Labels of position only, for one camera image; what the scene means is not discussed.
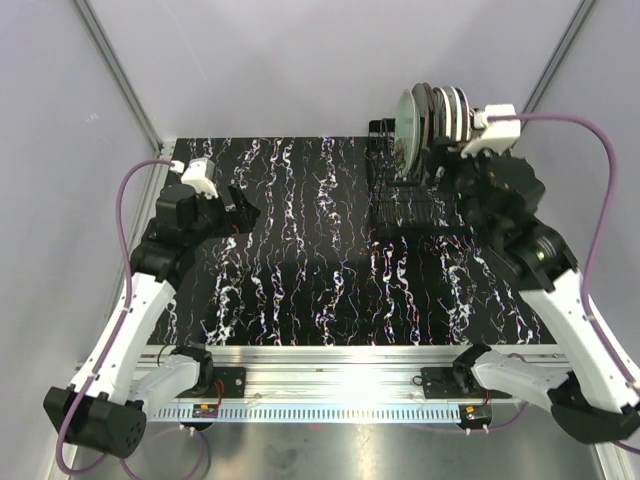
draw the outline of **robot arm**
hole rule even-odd
[[[142,241],[131,254],[132,302],[115,342],[94,376],[124,308],[123,293],[89,359],[66,389],[52,387],[44,408],[60,431],[81,386],[94,376],[74,415],[65,441],[126,458],[140,443],[146,419],[185,391],[206,392],[213,362],[204,349],[178,346],[161,367],[133,381],[136,365],[161,313],[195,263],[195,250],[209,238],[250,232],[260,214],[236,187],[235,207],[226,207],[211,181],[213,164],[192,160],[181,183],[165,187]]]
[[[625,380],[596,335],[598,322],[634,378],[640,369],[591,301],[589,318],[580,300],[581,274],[574,255],[555,230],[535,217],[545,188],[526,160],[509,147],[520,134],[518,121],[487,123],[509,115],[510,105],[476,112],[474,125],[484,129],[460,152],[441,145],[435,155],[444,182],[458,194],[458,207],[487,262],[516,288],[541,317],[562,348],[572,370],[527,365],[484,345],[476,345],[454,362],[461,389],[500,390],[550,411],[557,423],[583,443],[628,438],[640,427],[640,397]]]

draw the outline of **white wall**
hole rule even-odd
[[[524,106],[578,0],[90,0],[161,138],[363,135],[418,81]]]
[[[570,112],[591,119],[616,148],[619,194],[596,264],[593,295],[636,362],[640,362],[638,18],[637,0],[600,2],[539,107],[541,112]],[[607,185],[602,147],[579,127],[532,122],[519,151],[547,186],[543,218],[564,235],[584,265]],[[640,433],[633,443],[640,447]]]
[[[26,480],[51,461],[44,395],[104,324],[119,180],[152,152],[69,0],[3,0],[0,38],[0,465]]]

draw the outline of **stacked plates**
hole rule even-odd
[[[395,158],[398,174],[407,177],[419,162],[420,150],[446,137],[455,143],[471,139],[471,108],[461,88],[417,83],[398,101],[395,118]]]

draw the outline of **dish rack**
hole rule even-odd
[[[369,122],[366,149],[370,223],[378,239],[468,234],[451,188],[430,181],[429,153],[421,151],[407,177],[400,177],[394,155],[395,120]]]

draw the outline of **black table surface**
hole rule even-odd
[[[239,184],[261,215],[251,234],[198,250],[149,343],[553,343],[473,240],[372,238],[366,142],[179,139],[175,160],[211,158],[223,197]]]

